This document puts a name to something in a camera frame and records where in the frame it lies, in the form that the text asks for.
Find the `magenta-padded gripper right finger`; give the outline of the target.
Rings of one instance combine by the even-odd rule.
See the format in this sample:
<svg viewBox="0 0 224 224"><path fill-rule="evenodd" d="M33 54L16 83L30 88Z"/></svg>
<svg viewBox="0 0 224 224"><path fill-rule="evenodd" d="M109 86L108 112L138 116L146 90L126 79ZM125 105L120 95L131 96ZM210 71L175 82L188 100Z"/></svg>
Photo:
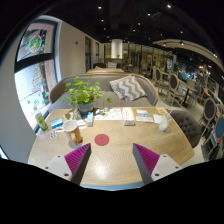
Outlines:
<svg viewBox="0 0 224 224"><path fill-rule="evenodd" d="M144 146L133 144L135 157L144 185L150 184L182 169L167 154L158 155Z"/></svg>

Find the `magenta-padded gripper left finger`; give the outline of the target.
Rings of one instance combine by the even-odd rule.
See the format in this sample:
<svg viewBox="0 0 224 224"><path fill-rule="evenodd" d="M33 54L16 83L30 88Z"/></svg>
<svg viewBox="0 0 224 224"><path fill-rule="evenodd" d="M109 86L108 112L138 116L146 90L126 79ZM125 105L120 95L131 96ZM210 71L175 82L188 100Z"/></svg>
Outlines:
<svg viewBox="0 0 224 224"><path fill-rule="evenodd" d="M43 169L76 185L80 185L90 155L91 144L88 143L65 156L55 156Z"/></svg>

